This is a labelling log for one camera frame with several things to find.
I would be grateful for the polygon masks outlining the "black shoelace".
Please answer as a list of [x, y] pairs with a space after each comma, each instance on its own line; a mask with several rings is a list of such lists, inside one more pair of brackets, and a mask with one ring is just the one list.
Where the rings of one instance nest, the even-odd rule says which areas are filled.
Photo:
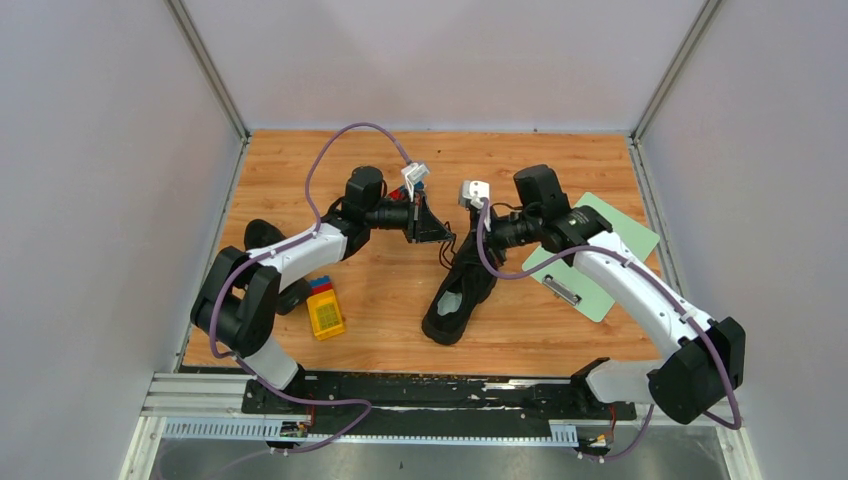
[[445, 223], [445, 228], [451, 234], [451, 238], [441, 243], [438, 259], [440, 265], [450, 271], [456, 265], [466, 265], [471, 262], [469, 242], [473, 231], [469, 229], [464, 235], [459, 235], [452, 230], [449, 221]]

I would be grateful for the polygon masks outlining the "black sneaker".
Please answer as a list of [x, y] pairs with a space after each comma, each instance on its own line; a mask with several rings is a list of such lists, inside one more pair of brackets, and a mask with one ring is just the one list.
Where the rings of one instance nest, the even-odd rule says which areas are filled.
[[463, 336], [475, 308], [494, 289], [497, 278], [483, 265], [470, 232], [453, 259], [422, 319], [422, 332], [440, 345], [453, 345]]

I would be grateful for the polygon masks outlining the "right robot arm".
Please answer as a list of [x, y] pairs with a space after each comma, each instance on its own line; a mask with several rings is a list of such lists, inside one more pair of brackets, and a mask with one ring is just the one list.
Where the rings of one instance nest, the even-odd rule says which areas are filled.
[[571, 206], [549, 166], [527, 167], [513, 180], [521, 209], [503, 218], [493, 213], [488, 183], [467, 180], [460, 189], [460, 204], [475, 218], [483, 267], [514, 280], [564, 263], [623, 307], [661, 355], [654, 362], [600, 361], [572, 388], [575, 411], [592, 418], [610, 403], [638, 403], [679, 424], [705, 416], [740, 429], [735, 391], [744, 379], [743, 326], [732, 317], [715, 319], [674, 291], [595, 208]]

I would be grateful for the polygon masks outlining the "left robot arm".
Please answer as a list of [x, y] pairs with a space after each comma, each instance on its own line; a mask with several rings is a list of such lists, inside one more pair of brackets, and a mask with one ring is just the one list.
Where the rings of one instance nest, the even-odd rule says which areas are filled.
[[258, 249], [226, 247], [215, 257], [190, 312], [213, 346], [223, 344], [269, 385], [268, 400], [283, 413], [298, 411], [306, 386], [300, 366], [273, 339], [280, 294], [315, 270], [357, 253], [374, 229], [399, 230], [412, 244], [454, 239], [430, 210], [423, 180], [429, 169], [402, 169], [403, 186], [390, 192], [382, 172], [355, 168], [343, 196], [309, 230]]

